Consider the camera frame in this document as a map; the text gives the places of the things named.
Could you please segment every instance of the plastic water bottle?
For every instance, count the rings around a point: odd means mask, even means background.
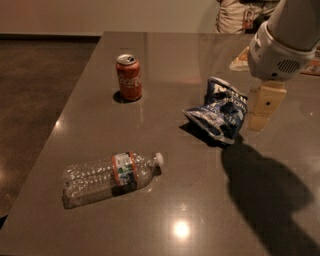
[[[71,209],[147,186],[161,174],[161,153],[122,153],[110,159],[71,165],[63,172],[63,206]]]

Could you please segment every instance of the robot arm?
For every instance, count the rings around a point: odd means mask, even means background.
[[[289,80],[314,57],[319,40],[320,1],[281,0],[250,43],[250,72],[261,80]]]
[[[286,95],[284,81],[314,57],[320,41],[320,0],[281,0],[250,42],[248,66],[262,80],[248,129],[261,131]]]

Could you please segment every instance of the soda can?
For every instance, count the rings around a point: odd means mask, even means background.
[[[135,101],[142,96],[140,63],[131,54],[122,54],[117,59],[117,74],[120,95],[128,101]]]

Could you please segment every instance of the table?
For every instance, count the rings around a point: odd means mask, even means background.
[[[298,75],[258,135],[220,147],[181,110],[207,79],[248,93],[230,62],[252,35],[105,32],[0,231],[6,255],[320,255],[319,78]],[[115,63],[141,62],[143,97],[121,103]],[[65,210],[62,170],[113,153],[162,152],[149,186]]]

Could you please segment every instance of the floor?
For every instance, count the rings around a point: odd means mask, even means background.
[[[97,41],[0,40],[0,228]]]

